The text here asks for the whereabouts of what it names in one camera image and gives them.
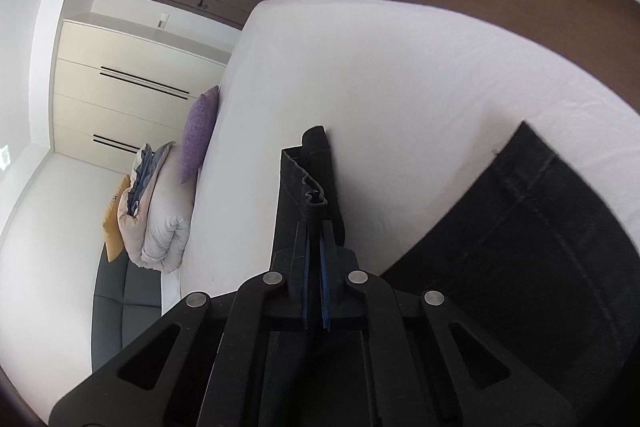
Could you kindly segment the black denim pants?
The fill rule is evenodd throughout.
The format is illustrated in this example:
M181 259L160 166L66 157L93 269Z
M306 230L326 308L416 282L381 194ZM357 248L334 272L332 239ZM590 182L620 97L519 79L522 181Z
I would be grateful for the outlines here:
M307 318L271 339L264 426L634 426L639 256L608 205L521 124L381 275L348 274L324 326L320 236L345 248L321 127L281 154L273 255L308 228Z

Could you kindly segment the folded beige duvet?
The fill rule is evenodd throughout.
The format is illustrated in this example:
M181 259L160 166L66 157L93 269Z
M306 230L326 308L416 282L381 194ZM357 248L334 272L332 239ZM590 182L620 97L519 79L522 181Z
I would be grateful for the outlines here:
M139 268L169 274L180 268L188 243L195 182L181 182L181 147L175 143L142 196L136 217L127 213L130 185L117 211L124 249Z

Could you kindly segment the purple cushion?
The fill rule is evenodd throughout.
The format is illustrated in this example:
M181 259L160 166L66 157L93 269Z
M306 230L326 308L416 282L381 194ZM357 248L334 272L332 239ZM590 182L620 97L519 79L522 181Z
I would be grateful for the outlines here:
M203 165L218 115L220 88L215 86L201 94L186 117L182 134L181 182L191 180Z

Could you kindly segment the grey upholstered headboard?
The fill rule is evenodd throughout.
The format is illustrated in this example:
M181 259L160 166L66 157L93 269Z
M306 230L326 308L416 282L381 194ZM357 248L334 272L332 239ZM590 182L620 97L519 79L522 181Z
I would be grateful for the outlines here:
M92 300L93 372L139 337L161 313L160 272L137 267L126 253L109 262L103 247Z

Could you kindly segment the folded blue garment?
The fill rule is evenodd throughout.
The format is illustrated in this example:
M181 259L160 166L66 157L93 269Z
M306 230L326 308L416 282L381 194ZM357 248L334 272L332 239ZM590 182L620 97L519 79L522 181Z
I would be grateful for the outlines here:
M131 170L131 184L127 196L127 213L136 217L140 202L146 189L151 185L152 176L160 172L166 157L175 142L170 141L153 150L149 143L137 151L136 159Z

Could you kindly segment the yellow pillow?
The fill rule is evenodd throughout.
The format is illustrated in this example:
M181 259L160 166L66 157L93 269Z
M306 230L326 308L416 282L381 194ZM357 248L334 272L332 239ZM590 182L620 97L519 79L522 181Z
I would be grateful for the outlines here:
M122 198L122 193L125 192L129 185L130 176L126 174L126 176L122 178L122 182L119 183L114 196L111 198L104 212L102 232L106 259L108 262L116 260L124 250L124 241L122 240L122 233L119 231L117 211L120 199Z

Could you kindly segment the white bed mattress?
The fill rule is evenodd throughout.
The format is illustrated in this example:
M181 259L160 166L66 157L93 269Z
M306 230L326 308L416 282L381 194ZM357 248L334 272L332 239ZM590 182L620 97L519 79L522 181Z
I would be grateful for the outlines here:
M326 129L346 245L380 273L527 122L639 234L639 116L582 68L456 12L383 0L262 2L220 88L169 309L268 269L282 150Z

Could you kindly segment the cream wardrobe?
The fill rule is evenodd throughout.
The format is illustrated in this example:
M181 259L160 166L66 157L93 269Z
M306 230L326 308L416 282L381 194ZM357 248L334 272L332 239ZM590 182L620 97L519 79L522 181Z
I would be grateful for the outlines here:
M221 82L229 60L224 50L114 17L63 20L52 93L55 152L127 172L144 144L180 140L191 106Z

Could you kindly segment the wall light switch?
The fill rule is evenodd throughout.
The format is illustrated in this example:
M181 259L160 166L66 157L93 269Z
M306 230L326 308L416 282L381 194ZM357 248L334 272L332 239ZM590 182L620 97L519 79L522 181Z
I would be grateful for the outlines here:
M160 29L164 29L169 20L169 15L167 13L160 14L160 19L158 20L157 27Z

